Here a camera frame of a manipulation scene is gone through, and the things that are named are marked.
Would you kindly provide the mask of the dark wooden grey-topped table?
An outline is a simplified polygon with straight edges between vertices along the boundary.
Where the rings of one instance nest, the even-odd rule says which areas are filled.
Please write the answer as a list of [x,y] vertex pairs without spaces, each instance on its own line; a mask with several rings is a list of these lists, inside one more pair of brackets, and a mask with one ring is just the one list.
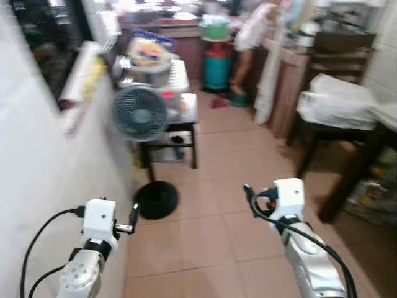
[[361,146],[357,147],[354,155],[346,162],[339,181],[319,207],[317,216],[322,222],[335,221],[343,210],[346,199],[352,195],[358,182],[365,178],[369,167],[377,161],[381,151],[386,147],[397,149],[396,128],[377,122],[373,130],[356,133],[352,141],[361,142]]

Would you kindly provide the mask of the grey standing fan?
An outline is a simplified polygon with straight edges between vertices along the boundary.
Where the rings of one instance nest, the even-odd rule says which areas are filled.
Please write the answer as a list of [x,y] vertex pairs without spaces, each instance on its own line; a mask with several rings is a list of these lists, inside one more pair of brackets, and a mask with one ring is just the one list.
[[112,116],[117,130],[139,145],[141,164],[147,170],[147,184],[133,196],[139,215],[148,220],[167,217],[176,210],[179,194],[169,182],[156,179],[148,149],[148,142],[162,137],[169,127],[168,108],[163,97],[147,83],[131,83],[117,91]]

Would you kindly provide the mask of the black side table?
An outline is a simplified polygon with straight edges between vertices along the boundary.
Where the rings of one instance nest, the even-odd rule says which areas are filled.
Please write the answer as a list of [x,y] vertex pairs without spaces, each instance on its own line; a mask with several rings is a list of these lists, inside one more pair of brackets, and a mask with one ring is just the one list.
[[154,178],[153,162],[159,160],[151,153],[153,150],[164,150],[171,154],[165,162],[182,161],[187,149],[191,150],[191,168],[198,168],[197,137],[197,96],[194,93],[182,93],[176,109],[168,109],[168,126],[166,130],[151,141],[136,143],[136,158],[139,168],[147,170],[149,178]]

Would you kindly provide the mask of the teal low stool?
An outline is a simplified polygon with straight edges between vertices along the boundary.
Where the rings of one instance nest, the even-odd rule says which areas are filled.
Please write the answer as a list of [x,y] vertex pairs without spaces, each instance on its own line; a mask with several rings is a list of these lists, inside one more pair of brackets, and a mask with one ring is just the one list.
[[236,92],[230,91],[229,93],[229,102],[233,107],[249,107],[249,97],[246,92]]

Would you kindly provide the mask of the red slippers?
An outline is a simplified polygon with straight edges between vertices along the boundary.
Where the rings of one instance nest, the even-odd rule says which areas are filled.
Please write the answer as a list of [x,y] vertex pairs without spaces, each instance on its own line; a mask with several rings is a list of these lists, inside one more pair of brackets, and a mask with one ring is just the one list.
[[223,96],[216,96],[210,102],[210,108],[213,110],[225,108],[229,106],[230,106],[229,99]]

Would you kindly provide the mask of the bag of packaged goods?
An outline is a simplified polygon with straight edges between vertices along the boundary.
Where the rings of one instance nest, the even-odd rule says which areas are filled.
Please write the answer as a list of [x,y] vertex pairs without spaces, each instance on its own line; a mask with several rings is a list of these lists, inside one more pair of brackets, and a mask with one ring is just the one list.
[[343,210],[371,224],[395,226],[397,152],[385,148],[347,196]]

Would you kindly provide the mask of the white hanging cloth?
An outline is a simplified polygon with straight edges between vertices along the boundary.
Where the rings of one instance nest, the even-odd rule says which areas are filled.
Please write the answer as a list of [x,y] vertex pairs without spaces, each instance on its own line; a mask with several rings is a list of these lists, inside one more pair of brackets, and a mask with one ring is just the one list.
[[264,69],[261,73],[260,83],[258,83],[258,94],[254,107],[255,123],[264,125],[269,120],[270,112],[274,102],[274,94],[276,83],[280,73],[280,64],[282,60],[282,49],[287,33],[283,29],[279,29],[272,40],[267,40],[269,47],[267,48],[267,58],[265,60]]

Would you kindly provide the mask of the large white plastic bag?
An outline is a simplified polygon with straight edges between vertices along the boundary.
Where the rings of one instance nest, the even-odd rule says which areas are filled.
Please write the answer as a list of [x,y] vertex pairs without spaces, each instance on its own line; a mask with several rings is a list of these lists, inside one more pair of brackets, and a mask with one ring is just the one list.
[[353,130],[373,130],[381,123],[397,128],[396,103],[381,102],[372,92],[355,83],[318,74],[300,93],[296,111],[303,121]]

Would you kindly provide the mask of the teal gas cylinder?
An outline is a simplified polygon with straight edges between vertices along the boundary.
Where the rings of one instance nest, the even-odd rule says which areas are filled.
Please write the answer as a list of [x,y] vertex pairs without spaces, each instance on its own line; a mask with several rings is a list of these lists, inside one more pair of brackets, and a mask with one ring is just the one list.
[[207,91],[229,90],[233,49],[230,42],[205,42],[203,64],[203,88]]

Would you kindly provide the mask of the white rolled sheet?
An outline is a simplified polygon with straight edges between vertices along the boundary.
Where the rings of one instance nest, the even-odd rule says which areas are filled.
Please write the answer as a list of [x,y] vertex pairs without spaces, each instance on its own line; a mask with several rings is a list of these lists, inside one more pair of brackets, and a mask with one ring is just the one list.
[[105,74],[107,65],[102,57],[102,45],[97,42],[84,42],[57,101],[60,110],[71,110],[90,101],[97,82]]

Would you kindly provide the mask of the steel cooking pot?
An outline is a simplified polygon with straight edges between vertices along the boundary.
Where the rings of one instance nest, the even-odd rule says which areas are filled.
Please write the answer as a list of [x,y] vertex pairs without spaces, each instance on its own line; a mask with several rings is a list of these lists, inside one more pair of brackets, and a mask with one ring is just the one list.
[[121,62],[125,74],[131,77],[132,83],[148,83],[154,88],[165,87],[169,83],[171,74],[171,59],[167,58],[155,63],[153,66],[136,66],[133,60],[126,59]]

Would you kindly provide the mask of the colourful snack bag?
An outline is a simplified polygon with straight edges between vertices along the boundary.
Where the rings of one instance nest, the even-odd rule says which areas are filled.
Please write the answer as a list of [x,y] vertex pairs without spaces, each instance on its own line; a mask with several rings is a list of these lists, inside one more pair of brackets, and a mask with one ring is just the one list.
[[127,55],[133,67],[159,67],[171,61],[176,40],[144,29],[133,29]]

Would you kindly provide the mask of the child in white shirt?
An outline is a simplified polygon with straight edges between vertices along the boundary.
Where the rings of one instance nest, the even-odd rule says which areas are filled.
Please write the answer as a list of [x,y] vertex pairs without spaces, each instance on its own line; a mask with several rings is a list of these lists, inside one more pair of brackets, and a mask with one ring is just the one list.
[[234,49],[238,54],[234,74],[230,79],[230,91],[233,96],[244,96],[242,83],[251,67],[252,51],[261,44],[264,34],[270,26],[277,24],[280,8],[284,0],[265,0],[246,19],[234,40]]

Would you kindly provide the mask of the green plastic basin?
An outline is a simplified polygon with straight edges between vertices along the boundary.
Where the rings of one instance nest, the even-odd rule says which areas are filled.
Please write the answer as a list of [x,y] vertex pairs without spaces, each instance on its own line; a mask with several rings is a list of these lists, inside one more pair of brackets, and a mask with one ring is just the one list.
[[230,39],[230,22],[221,20],[221,22],[201,22],[202,40],[208,42],[227,42]]

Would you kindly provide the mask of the dark window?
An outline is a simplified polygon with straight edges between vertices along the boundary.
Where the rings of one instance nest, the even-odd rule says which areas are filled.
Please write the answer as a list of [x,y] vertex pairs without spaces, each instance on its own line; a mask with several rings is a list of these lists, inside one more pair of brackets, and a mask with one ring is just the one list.
[[62,99],[83,42],[93,40],[83,0],[8,0],[58,111],[76,105]]

